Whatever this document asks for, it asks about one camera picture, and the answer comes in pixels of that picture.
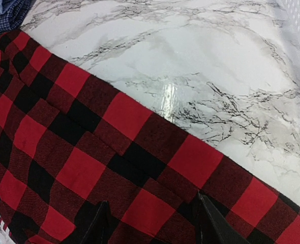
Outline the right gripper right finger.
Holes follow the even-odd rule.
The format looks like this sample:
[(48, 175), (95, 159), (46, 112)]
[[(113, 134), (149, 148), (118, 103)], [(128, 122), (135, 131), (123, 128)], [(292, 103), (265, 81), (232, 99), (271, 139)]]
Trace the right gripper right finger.
[(249, 243), (226, 221), (206, 195), (197, 194), (197, 243)]

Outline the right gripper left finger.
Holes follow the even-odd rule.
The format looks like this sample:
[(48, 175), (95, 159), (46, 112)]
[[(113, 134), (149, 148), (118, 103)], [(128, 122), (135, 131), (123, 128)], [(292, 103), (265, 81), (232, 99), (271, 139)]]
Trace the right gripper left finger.
[(108, 201), (97, 204), (98, 209), (88, 231), (83, 238), (84, 244), (107, 244), (110, 229), (110, 206)]

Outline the red black plaid shirt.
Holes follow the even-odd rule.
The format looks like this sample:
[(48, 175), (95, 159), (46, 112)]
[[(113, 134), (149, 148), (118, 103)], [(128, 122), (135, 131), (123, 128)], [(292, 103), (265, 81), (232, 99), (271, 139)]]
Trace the red black plaid shirt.
[(17, 29), (0, 35), (0, 226), (15, 243), (197, 243), (197, 194), (249, 243), (300, 243), (300, 207)]

